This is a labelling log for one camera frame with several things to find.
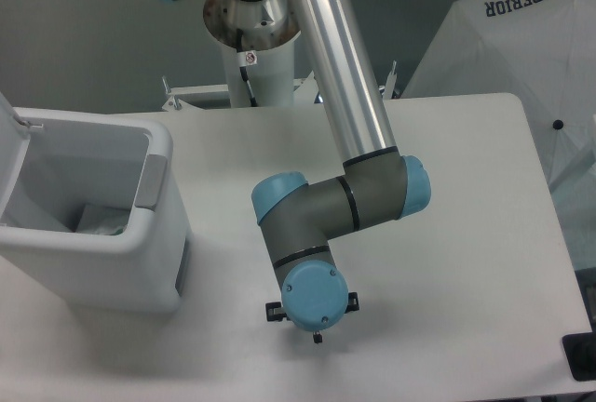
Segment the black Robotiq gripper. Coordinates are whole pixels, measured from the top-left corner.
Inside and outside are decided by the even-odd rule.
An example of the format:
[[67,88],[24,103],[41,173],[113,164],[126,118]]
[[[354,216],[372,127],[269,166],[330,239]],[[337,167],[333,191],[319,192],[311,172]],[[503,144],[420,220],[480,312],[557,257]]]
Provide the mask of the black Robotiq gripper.
[[[356,291],[348,293],[348,301],[345,309],[345,313],[353,313],[359,310],[359,295]],[[265,316],[267,322],[281,322],[290,321],[287,312],[285,311],[280,301],[271,301],[265,305]],[[323,335],[320,330],[312,333],[314,344],[323,343]]]

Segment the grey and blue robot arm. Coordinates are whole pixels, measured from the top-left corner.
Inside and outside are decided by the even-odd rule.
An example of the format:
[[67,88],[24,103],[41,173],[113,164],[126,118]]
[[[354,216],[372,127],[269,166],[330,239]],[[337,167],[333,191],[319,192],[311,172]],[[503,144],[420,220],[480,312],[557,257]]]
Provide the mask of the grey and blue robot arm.
[[423,210],[429,177],[418,158],[399,152],[350,0],[207,0],[203,19],[232,51],[226,81],[236,107],[271,100],[281,78],[258,75],[265,52],[305,38],[344,172],[313,184],[280,173],[258,183],[251,200],[281,295],[266,317],[321,342],[326,328],[359,309],[330,241]]

